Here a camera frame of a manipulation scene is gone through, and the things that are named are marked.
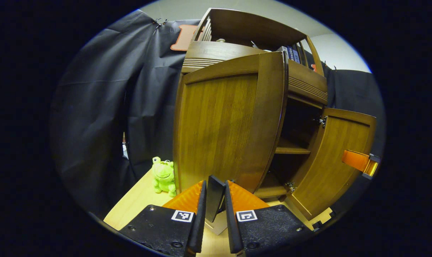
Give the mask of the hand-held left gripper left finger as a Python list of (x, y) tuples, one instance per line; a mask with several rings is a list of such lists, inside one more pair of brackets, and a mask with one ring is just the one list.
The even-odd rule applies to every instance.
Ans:
[(166, 257), (195, 257), (202, 249), (206, 196), (202, 180), (162, 206), (147, 205), (120, 234)]

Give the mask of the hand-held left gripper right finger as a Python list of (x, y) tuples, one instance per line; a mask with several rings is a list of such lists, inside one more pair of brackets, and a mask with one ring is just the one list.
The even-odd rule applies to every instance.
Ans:
[(291, 257), (293, 247), (313, 237), (285, 205), (270, 206), (230, 180), (225, 206), (230, 251), (238, 257)]

